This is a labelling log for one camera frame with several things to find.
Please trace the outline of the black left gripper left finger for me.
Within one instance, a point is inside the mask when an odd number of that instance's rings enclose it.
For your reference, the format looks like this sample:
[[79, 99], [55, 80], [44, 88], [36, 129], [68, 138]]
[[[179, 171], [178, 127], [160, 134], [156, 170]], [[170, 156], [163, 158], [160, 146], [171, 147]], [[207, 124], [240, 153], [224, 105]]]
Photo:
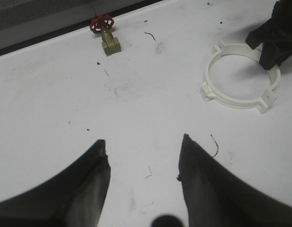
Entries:
[[0, 202], [0, 227], [96, 227], [111, 178], [106, 142], [41, 185]]

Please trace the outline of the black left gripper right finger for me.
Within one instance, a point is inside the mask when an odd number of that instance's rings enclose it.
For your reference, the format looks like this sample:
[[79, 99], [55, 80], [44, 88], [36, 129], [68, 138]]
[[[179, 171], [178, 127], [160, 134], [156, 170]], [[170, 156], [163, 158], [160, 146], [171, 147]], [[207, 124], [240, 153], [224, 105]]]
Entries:
[[240, 180], [187, 134], [178, 169], [189, 226], [292, 227], [292, 207]]

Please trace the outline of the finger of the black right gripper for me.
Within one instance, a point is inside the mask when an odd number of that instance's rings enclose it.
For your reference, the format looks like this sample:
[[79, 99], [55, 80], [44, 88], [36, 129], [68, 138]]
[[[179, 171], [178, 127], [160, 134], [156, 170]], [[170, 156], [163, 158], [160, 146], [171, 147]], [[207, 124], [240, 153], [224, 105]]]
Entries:
[[271, 18], [251, 31], [246, 38], [251, 49], [267, 42], [292, 43], [292, 0], [278, 0]]
[[292, 42], [263, 43], [259, 64], [264, 70], [270, 70], [275, 65], [280, 66], [292, 56]]

